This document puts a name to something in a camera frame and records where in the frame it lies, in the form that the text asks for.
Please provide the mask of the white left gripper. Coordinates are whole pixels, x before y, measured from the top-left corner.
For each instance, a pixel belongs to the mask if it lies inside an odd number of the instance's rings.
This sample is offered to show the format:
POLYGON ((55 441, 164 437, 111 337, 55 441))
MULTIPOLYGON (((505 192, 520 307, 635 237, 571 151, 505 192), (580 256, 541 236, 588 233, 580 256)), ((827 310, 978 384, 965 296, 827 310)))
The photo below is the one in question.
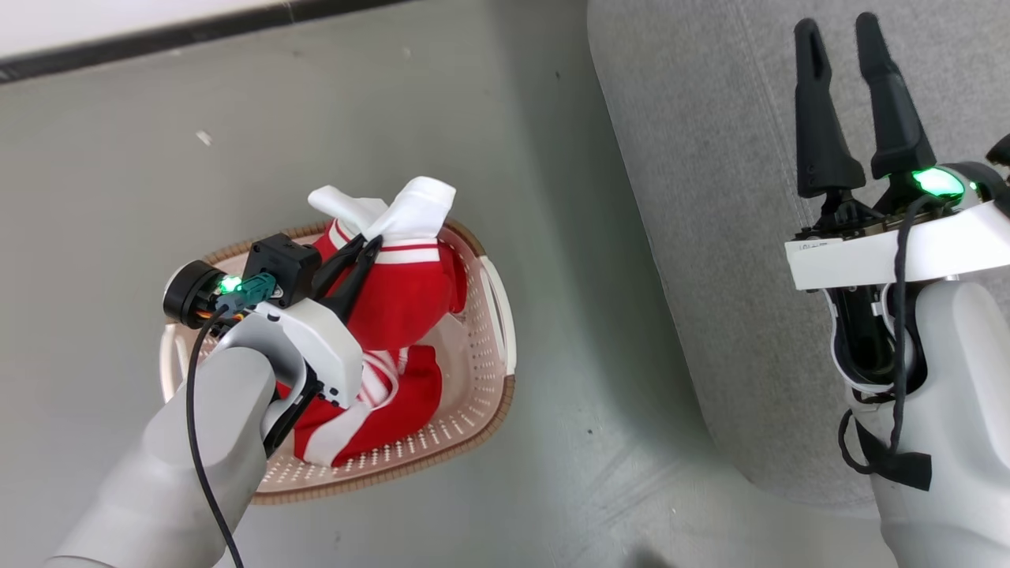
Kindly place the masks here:
POLYGON ((383 236, 365 240, 358 234, 324 261, 313 277, 313 298, 331 291, 331 309, 312 299, 289 307, 263 303, 252 312, 280 324, 282 332, 324 385, 324 398, 340 409, 349 409, 363 381, 363 349, 344 323, 367 283, 382 251, 383 236))

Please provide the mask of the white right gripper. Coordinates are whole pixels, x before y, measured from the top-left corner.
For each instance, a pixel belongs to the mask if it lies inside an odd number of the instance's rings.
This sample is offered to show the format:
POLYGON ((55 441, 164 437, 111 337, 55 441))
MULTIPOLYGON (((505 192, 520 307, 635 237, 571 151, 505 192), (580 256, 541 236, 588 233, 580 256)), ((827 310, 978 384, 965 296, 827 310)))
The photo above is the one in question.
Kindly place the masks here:
MULTIPOLYGON (((907 240, 906 280, 944 279, 1003 268, 1009 263, 1008 180, 976 162, 937 165, 918 111, 879 18, 862 12, 855 22, 858 68, 870 91, 874 180, 913 173, 913 186, 938 198, 917 215, 907 240)), ((832 71, 819 26, 795 25, 795 129, 797 193, 814 198, 866 184, 852 158, 830 93, 832 71)), ((785 255, 800 290, 895 283, 901 219, 866 236, 786 242, 785 255)))

